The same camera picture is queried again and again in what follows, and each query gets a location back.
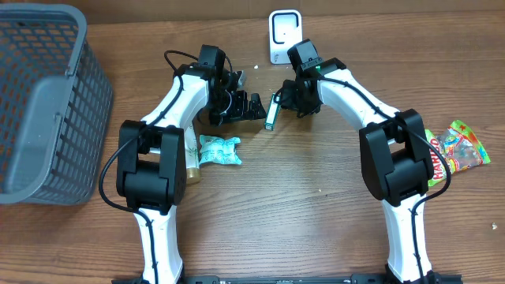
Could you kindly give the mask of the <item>green axe brand box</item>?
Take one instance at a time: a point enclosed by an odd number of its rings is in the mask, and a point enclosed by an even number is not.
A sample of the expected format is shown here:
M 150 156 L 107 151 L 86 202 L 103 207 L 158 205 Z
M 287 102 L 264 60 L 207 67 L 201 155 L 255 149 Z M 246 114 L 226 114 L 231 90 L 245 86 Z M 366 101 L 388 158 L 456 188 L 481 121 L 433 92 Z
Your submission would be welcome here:
M 273 131 L 275 123 L 281 108 L 281 95 L 273 94 L 271 97 L 270 105 L 268 107 L 267 116 L 265 118 L 264 128 Z

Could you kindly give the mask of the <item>teal packet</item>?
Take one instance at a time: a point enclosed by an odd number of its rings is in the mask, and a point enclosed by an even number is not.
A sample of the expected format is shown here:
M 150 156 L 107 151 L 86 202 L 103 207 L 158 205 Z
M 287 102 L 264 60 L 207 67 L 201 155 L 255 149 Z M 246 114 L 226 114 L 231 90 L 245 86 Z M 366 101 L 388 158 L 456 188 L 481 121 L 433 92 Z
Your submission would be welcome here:
M 236 152 L 236 145 L 240 143 L 238 137 L 225 140 L 217 136 L 200 135 L 200 164 L 241 165 L 242 161 Z

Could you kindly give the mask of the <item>white tube with gold cap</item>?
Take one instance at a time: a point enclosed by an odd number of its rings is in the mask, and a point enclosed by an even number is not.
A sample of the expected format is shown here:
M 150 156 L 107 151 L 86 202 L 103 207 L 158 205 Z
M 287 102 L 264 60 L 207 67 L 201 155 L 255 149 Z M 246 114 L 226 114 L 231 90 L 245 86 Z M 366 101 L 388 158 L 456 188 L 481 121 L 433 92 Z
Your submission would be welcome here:
M 198 157 L 198 144 L 193 125 L 190 124 L 185 131 L 185 164 L 187 183 L 196 184 L 201 181 L 200 164 Z

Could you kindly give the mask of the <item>green haribo candy bag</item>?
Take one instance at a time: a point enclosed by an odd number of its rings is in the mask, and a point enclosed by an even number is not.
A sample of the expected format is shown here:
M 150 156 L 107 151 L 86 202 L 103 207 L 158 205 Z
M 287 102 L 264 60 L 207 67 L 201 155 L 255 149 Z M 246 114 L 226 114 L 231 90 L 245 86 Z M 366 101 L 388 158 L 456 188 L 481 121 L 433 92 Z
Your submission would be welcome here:
M 433 134 L 429 129 L 425 129 L 425 135 L 444 157 L 451 174 L 491 162 L 475 132 L 461 120 L 454 120 L 440 135 Z

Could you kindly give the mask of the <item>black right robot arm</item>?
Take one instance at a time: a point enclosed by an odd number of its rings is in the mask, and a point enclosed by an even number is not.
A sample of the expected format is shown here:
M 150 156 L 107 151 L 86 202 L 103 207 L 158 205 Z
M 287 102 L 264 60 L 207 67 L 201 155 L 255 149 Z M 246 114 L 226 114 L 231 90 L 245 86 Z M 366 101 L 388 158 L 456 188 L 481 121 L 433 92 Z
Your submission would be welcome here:
M 308 39 L 294 44 L 287 56 L 296 77 L 284 83 L 282 106 L 303 118 L 327 105 L 358 131 L 361 174 L 386 218 L 389 280 L 426 283 L 432 265 L 426 255 L 422 202 L 434 169 L 421 116 L 382 103 L 344 63 L 323 60 Z

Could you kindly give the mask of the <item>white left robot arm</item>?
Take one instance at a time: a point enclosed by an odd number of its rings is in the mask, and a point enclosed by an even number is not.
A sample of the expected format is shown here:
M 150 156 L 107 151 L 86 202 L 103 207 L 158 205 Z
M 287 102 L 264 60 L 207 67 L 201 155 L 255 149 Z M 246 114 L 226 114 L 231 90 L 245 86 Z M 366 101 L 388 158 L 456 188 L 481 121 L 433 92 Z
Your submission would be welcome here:
M 266 118 L 260 97 L 244 91 L 244 75 L 219 47 L 203 45 L 193 62 L 174 68 L 171 89 L 150 114 L 122 123 L 116 188 L 140 229 L 140 283 L 184 281 L 177 207 L 199 170 L 194 119 L 203 109 L 213 126 Z

